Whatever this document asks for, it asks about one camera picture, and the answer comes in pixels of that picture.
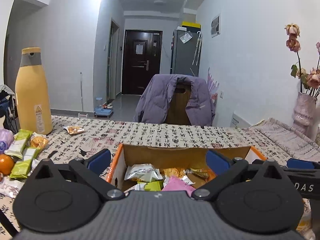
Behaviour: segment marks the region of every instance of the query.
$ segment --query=refrigerator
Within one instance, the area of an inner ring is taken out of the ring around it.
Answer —
[[[199,37],[198,33],[191,32],[192,38],[185,44],[181,41],[180,37],[186,32],[175,30],[172,38],[172,55],[171,55],[171,69],[170,74],[184,74],[190,76],[198,76],[199,74],[199,64],[196,65],[197,57],[195,63],[192,65],[193,57],[196,51],[197,39]]]

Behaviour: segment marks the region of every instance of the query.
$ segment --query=pink snack package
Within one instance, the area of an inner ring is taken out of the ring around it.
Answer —
[[[13,133],[7,129],[0,130],[0,154],[4,153],[13,142]]]
[[[181,179],[176,176],[171,176],[167,185],[162,189],[162,191],[179,191],[184,190],[187,192],[189,197],[191,197],[191,193],[196,189],[186,183],[184,183]]]

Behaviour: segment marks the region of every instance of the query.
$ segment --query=warning sticker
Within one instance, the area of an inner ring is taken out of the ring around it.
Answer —
[[[44,122],[42,119],[42,110],[41,105],[35,105],[35,113],[36,113],[36,125],[38,133],[44,132]]]

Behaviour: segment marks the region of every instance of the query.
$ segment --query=dark brown door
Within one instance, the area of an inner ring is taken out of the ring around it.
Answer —
[[[160,72],[162,31],[125,31],[122,93],[142,95]]]

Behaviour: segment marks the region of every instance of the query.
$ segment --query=orange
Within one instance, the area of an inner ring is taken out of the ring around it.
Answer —
[[[13,166],[14,161],[10,156],[0,154],[0,172],[3,173],[3,175],[10,175]]]

